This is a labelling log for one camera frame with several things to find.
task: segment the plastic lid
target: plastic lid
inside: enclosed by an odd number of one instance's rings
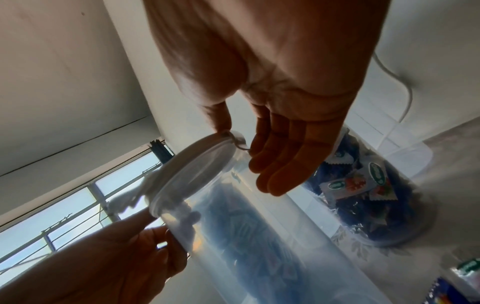
[[[247,150],[243,136],[233,132],[212,134],[185,148],[142,185],[140,192],[151,199],[150,213],[160,217],[197,193],[226,169],[237,148]]]

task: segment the person's left hand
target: person's left hand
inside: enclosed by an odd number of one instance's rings
[[[0,303],[147,304],[187,253],[147,209],[53,254],[0,290]],[[167,246],[157,249],[157,244]]]

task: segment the person's right hand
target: person's right hand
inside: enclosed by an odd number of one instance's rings
[[[258,117],[250,169],[282,195],[330,154],[365,78],[389,0],[144,0],[180,90],[216,131],[241,90]]]

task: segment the jar of candy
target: jar of candy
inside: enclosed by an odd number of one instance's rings
[[[403,160],[408,161],[409,153],[402,154]],[[435,213],[410,180],[346,127],[332,154],[303,186],[367,245],[392,246],[410,240]]]
[[[390,303],[286,195],[256,188],[245,140],[199,140],[143,191],[228,304]]]

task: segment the power cord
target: power cord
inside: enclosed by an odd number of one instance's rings
[[[402,84],[408,92],[408,101],[407,101],[405,110],[403,111],[403,113],[401,114],[398,120],[398,123],[401,123],[404,120],[405,116],[407,116],[408,112],[410,111],[410,107],[412,106],[412,101],[414,99],[414,93],[412,91],[412,88],[406,83],[405,80],[402,80],[399,76],[397,76],[392,71],[387,69],[386,66],[384,66],[384,64],[380,61],[380,58],[376,53],[373,53],[372,57],[373,57],[373,60],[376,62],[376,64],[380,67],[380,69],[385,72],[385,74],[389,75],[391,78],[395,79],[397,82]]]

